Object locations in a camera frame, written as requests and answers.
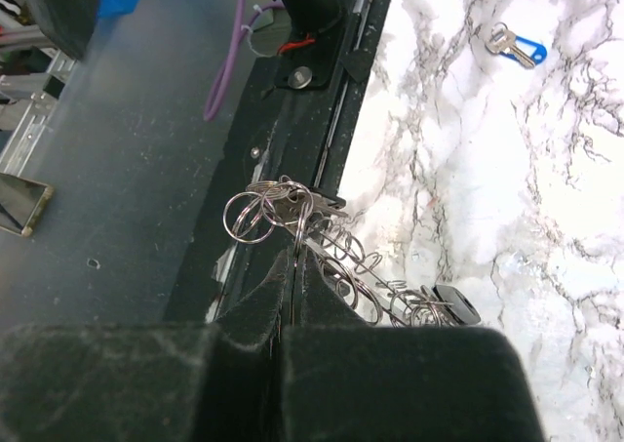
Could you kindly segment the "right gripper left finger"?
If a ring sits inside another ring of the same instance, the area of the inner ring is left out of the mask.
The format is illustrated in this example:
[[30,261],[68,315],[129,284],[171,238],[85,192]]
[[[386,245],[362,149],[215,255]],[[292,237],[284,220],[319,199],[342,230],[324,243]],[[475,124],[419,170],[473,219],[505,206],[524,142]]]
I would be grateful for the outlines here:
[[282,252],[213,323],[23,326],[1,337],[5,441],[275,441]]

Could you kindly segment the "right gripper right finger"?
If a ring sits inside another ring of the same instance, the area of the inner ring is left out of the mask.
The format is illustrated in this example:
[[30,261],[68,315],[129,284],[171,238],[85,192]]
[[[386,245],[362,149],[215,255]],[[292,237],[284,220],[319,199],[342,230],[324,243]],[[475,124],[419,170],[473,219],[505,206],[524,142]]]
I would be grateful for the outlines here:
[[479,327],[303,314],[280,331],[284,441],[541,441],[520,358]]

